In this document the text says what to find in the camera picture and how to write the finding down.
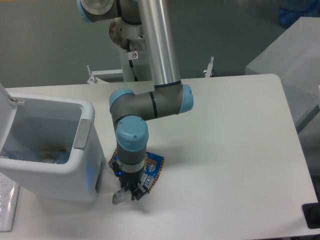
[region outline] silver metal tube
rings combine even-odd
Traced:
[[[181,80],[166,0],[138,0],[154,85]]]

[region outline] robotic arm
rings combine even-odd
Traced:
[[[181,84],[166,0],[78,0],[82,16],[89,21],[121,17],[130,25],[142,24],[149,55],[154,91],[134,94],[122,88],[109,99],[117,142],[113,170],[121,188],[139,200],[147,189],[141,186],[149,138],[145,121],[181,114],[193,108],[191,88]]]

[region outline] white paper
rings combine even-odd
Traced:
[[[19,185],[0,172],[0,232],[11,232],[17,207]]]

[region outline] white table surface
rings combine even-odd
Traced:
[[[22,188],[13,232],[0,239],[251,240],[318,234],[302,204],[317,201],[280,80],[275,75],[186,79],[192,111],[148,121],[147,150],[165,156],[140,201],[112,205],[120,188],[104,169],[93,204],[38,198]],[[109,96],[152,82],[25,87],[9,91],[86,99],[105,157],[116,140]]]

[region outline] blue object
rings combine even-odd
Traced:
[[[183,97],[180,110],[178,114],[182,114],[190,111],[194,107],[194,96],[191,91],[191,87],[187,84],[182,84]]]
[[[120,88],[118,90],[115,90],[109,98],[109,106],[111,108],[112,104],[117,100],[119,97],[121,97],[124,94],[135,94],[134,91],[128,88]]]
[[[109,161],[109,166],[113,168],[112,163],[117,161],[118,155],[115,154]],[[159,179],[160,173],[162,171],[162,167],[164,165],[165,158],[163,156],[159,156],[153,154],[151,152],[146,152],[145,154],[145,164],[144,164],[144,171],[141,178],[141,184],[146,186],[149,189],[156,184],[157,180]]]
[[[320,9],[320,0],[284,0],[278,12],[278,20],[289,28],[300,17],[316,17]]]
[[[80,0],[76,0],[76,4],[78,6],[78,9],[79,9],[79,12],[81,13],[81,16],[83,18],[83,20],[86,22],[86,23],[92,23],[92,21],[90,21],[90,19],[87,17],[87,15],[85,14],[83,8],[82,8],[82,5],[81,5],[81,2]]]
[[[148,125],[139,116],[126,116],[119,121],[115,137],[123,149],[129,152],[138,152],[147,146]]]

